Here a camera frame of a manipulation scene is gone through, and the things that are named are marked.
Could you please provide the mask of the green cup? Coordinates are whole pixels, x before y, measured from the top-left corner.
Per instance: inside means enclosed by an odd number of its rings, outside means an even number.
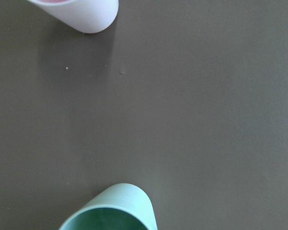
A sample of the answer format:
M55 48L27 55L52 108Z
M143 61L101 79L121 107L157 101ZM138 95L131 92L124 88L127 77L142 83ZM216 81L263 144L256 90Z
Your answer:
M128 183L115 184L68 217L61 230L157 230L149 196Z

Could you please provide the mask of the pink cup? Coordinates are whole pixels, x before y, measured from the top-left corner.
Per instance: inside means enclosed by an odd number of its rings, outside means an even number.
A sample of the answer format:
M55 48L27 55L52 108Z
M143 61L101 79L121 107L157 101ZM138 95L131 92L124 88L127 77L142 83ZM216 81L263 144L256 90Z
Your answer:
M86 34L99 33L115 20L118 0L31 0L56 19Z

